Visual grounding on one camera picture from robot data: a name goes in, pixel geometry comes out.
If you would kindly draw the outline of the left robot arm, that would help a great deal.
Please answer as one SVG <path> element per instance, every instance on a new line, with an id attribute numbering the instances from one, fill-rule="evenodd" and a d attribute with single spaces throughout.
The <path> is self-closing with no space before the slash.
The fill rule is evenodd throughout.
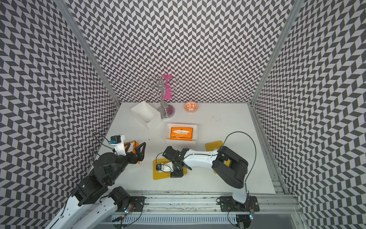
<path id="1" fill-rule="evenodd" d="M 73 189 L 64 207 L 46 226 L 48 229 L 93 229 L 108 216 L 121 211 L 124 216 L 137 207 L 130 194 L 122 187 L 112 191 L 117 178 L 129 164 L 137 164 L 144 159 L 146 143 L 135 147 L 125 155 L 105 153 L 93 163 L 90 174 Z"/>

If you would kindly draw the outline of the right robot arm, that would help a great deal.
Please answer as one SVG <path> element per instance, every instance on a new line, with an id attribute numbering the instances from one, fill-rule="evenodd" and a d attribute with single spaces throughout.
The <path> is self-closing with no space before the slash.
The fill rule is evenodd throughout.
<path id="1" fill-rule="evenodd" d="M 195 151 L 184 148 L 181 151 L 167 147 L 162 153 L 168 159 L 167 164 L 157 163 L 155 170 L 161 173 L 170 173 L 171 178 L 183 177 L 184 169 L 193 168 L 212 169 L 229 186 L 233 188 L 232 209 L 245 210 L 249 203 L 246 188 L 246 176 L 249 163 L 232 151 L 222 146 L 214 151 Z"/>

